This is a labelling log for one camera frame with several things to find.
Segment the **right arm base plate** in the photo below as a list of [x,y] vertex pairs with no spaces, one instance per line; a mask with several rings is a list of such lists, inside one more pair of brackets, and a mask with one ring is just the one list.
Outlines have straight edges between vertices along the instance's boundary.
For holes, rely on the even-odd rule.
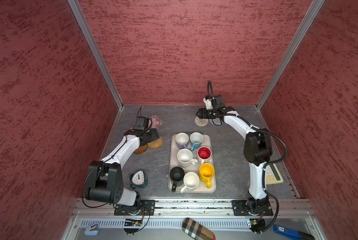
[[235,216],[273,216],[273,210],[268,200],[233,200],[232,209]]

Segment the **brown glossy round coaster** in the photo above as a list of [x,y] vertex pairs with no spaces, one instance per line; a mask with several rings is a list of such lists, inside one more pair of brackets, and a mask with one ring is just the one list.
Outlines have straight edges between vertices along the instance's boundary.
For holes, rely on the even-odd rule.
[[148,145],[143,145],[137,148],[133,153],[136,155],[143,154],[148,149]]

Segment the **grey round coaster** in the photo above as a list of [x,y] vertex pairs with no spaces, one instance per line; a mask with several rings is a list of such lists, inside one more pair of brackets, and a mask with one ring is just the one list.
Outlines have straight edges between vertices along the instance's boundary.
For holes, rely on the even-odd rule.
[[214,126],[221,126],[223,124],[223,122],[219,118],[211,119],[209,120],[209,122]]

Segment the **brown wicker round coaster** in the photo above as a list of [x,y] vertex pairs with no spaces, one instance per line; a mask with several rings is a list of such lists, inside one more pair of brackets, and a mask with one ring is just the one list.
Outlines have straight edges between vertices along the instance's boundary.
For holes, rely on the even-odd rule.
[[162,139],[162,137],[160,137],[159,139],[154,140],[151,143],[148,143],[147,145],[151,149],[157,149],[157,148],[161,147],[162,144],[163,144],[163,139]]

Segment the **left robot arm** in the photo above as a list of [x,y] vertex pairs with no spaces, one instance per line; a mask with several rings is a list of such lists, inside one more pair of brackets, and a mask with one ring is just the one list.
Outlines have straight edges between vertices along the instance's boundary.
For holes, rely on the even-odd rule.
[[134,151],[159,138],[156,129],[128,130],[108,156],[91,162],[83,184],[82,198],[104,205],[138,206],[138,193],[124,187],[122,168]]

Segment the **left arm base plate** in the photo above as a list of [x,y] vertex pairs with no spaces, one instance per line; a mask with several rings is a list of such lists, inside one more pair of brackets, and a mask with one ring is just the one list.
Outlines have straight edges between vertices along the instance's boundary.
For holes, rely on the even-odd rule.
[[140,200],[135,206],[116,205],[115,216],[153,216],[156,200]]

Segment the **pink flower coaster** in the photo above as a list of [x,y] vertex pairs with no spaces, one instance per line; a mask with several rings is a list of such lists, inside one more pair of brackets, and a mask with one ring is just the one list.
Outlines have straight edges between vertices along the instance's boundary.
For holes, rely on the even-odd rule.
[[152,129],[157,129],[162,126],[163,120],[159,118],[157,115],[153,115],[150,117],[150,124]]

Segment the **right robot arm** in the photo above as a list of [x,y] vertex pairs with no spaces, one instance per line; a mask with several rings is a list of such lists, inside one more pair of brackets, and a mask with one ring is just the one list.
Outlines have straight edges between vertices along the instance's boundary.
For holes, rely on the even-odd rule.
[[230,125],[245,139],[244,157],[250,164],[250,188],[247,211],[258,215],[268,208],[269,196],[266,184],[266,168],[273,154],[271,137],[284,142],[267,129],[260,129],[244,119],[233,108],[211,110],[200,108],[196,113],[199,119],[217,119]]

